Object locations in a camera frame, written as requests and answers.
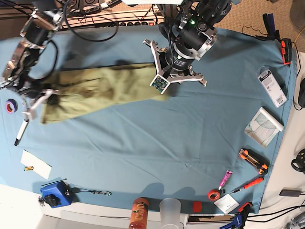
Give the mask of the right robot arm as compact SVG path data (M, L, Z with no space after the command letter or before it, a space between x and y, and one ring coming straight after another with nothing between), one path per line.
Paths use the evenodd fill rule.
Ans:
M59 48L53 37L62 25L65 3L64 0L32 2L34 11L21 29L21 40L1 74L1 89L9 89L34 102L43 99L51 105L58 103L58 92L48 80L54 74L58 61ZM45 76L34 79L29 72L38 63L48 44L55 48L54 63Z

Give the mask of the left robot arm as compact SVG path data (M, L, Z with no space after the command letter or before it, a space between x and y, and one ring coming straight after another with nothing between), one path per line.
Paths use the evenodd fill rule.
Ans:
M193 70L193 61L201 58L212 48L217 40L214 27L231 10L230 0L187 0L180 5L177 15L170 23L159 25L159 30L168 40L169 46L161 48L156 41L144 40L151 48L156 67L156 76L150 86L162 94L172 83L207 81L201 73Z

